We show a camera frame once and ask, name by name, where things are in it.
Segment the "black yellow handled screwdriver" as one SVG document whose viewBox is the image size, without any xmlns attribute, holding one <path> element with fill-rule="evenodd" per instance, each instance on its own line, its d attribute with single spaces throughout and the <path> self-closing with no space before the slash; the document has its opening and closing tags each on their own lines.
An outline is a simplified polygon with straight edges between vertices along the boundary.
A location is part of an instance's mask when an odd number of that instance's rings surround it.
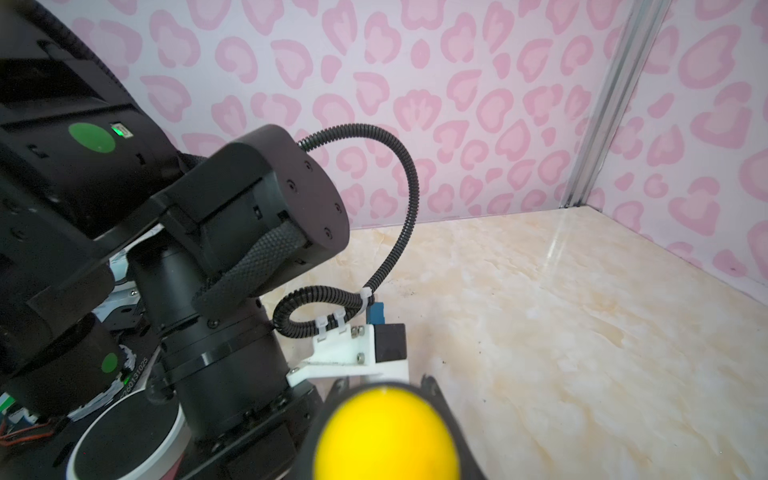
<svg viewBox="0 0 768 480">
<path fill-rule="evenodd" d="M 336 380 L 288 479 L 484 479 L 437 380 Z"/>
</svg>

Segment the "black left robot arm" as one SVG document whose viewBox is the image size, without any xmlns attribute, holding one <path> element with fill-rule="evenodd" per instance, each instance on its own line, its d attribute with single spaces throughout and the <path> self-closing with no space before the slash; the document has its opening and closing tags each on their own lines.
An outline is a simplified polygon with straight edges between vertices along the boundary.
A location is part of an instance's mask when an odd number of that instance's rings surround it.
<svg viewBox="0 0 768 480">
<path fill-rule="evenodd" d="M 343 251 L 323 168 L 275 125 L 198 160 L 178 151 L 96 54 L 35 1 L 1 5 L 1 388 L 63 417 L 121 375 L 96 308 L 125 250 L 161 339 L 151 398 L 176 400 L 181 476 L 275 479 L 318 393 L 291 388 L 261 297 Z"/>
</svg>

